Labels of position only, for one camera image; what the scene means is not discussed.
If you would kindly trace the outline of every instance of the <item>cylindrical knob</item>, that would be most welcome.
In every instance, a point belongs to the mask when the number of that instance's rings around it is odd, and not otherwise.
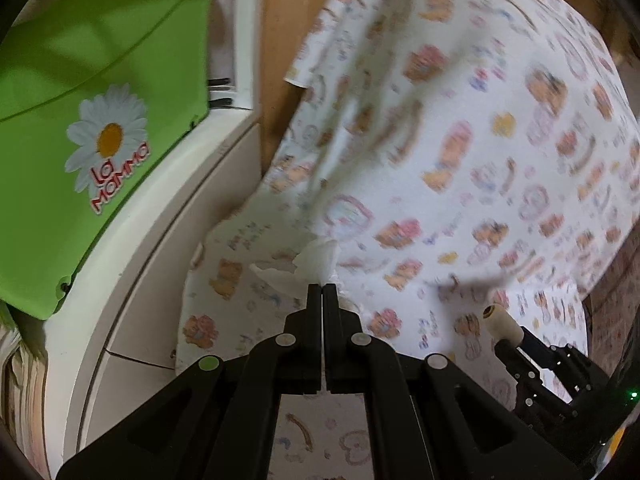
[[[524,339],[524,332],[501,304],[489,305],[482,313],[482,318],[489,334],[498,341],[506,339],[514,347],[520,346]]]

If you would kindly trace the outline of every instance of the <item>wooden panel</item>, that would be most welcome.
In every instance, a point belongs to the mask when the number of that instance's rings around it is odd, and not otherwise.
[[[260,182],[259,128],[247,133],[191,197],[142,271],[107,350],[174,368],[182,290],[198,243]]]
[[[302,90],[283,78],[325,0],[264,0],[260,102],[266,168],[298,106]]]

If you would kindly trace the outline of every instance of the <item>green laundry basket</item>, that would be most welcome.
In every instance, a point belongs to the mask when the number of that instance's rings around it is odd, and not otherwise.
[[[210,0],[60,0],[0,45],[0,300],[47,319],[208,110]]]

